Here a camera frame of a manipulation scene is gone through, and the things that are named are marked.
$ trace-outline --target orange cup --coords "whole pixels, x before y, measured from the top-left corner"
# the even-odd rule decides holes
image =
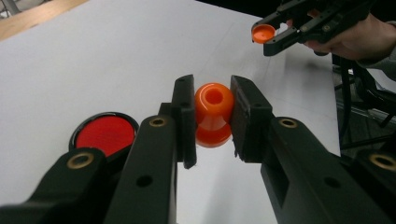
[[[195,93],[195,116],[198,124],[195,138],[202,147],[219,147],[231,136],[230,117],[233,94],[219,84],[208,83]]]
[[[272,25],[261,24],[251,31],[251,38],[258,44],[265,44],[275,36],[276,29]]]

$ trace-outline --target bolt hole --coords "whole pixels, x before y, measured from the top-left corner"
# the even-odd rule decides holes
[[[136,180],[136,185],[140,188],[146,188],[152,184],[152,177],[150,175],[142,175]]]
[[[373,154],[370,156],[370,161],[382,169],[396,171],[396,160],[388,155]]]
[[[88,166],[93,161],[93,154],[88,152],[78,153],[67,162],[67,167],[73,170]]]
[[[206,92],[205,98],[212,105],[218,105],[223,101],[223,95],[221,91],[216,89],[208,90]]]
[[[286,128],[297,128],[297,123],[292,119],[282,119],[279,122]]]
[[[165,125],[165,120],[161,119],[161,118],[156,118],[156,119],[152,119],[149,124],[153,127],[161,127],[163,125]]]
[[[325,177],[324,182],[329,186],[334,189],[339,189],[341,188],[341,184],[338,180],[332,178],[332,177]]]

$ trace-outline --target white surface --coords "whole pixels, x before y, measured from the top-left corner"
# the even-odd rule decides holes
[[[378,90],[396,92],[396,82],[388,78],[382,70],[367,69],[367,71],[375,79],[376,88]]]
[[[249,34],[258,19],[192,0],[91,0],[0,42],[0,204],[30,196],[84,119],[141,122],[188,74],[195,88],[250,78],[276,116],[339,154],[330,58],[300,45],[265,58]],[[195,167],[179,166],[179,224],[276,223],[259,164],[234,158],[230,142],[197,152]]]

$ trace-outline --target wooden surface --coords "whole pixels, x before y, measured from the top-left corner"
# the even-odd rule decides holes
[[[88,0],[53,0],[0,21],[0,41],[49,21]]]

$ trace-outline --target black cable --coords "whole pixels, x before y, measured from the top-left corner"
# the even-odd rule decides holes
[[[359,142],[354,142],[354,143],[346,143],[341,146],[341,150],[347,150],[351,149],[354,147],[364,147],[372,144],[377,144],[377,143],[383,143],[383,142],[389,142],[394,139],[394,134],[390,135],[385,135],[385,136],[380,136],[372,139],[367,139],[367,140],[361,140]]]
[[[344,101],[344,117],[343,123],[339,132],[339,140],[340,145],[343,143],[344,135],[347,132],[347,127],[350,119],[350,112],[352,108],[352,100],[350,94],[350,81],[349,81],[349,68],[351,67],[351,63],[349,60],[340,58],[340,68],[341,68],[341,80],[342,80],[342,92],[343,92],[343,101]]]
[[[354,79],[354,78],[352,78],[352,79],[349,80],[349,84],[353,84],[353,83],[355,83],[355,79]],[[334,87],[334,90],[335,90],[335,91],[338,91],[338,90],[341,90],[341,88],[343,88],[343,84],[342,84],[342,83],[341,83],[340,85],[336,85],[336,86]]]

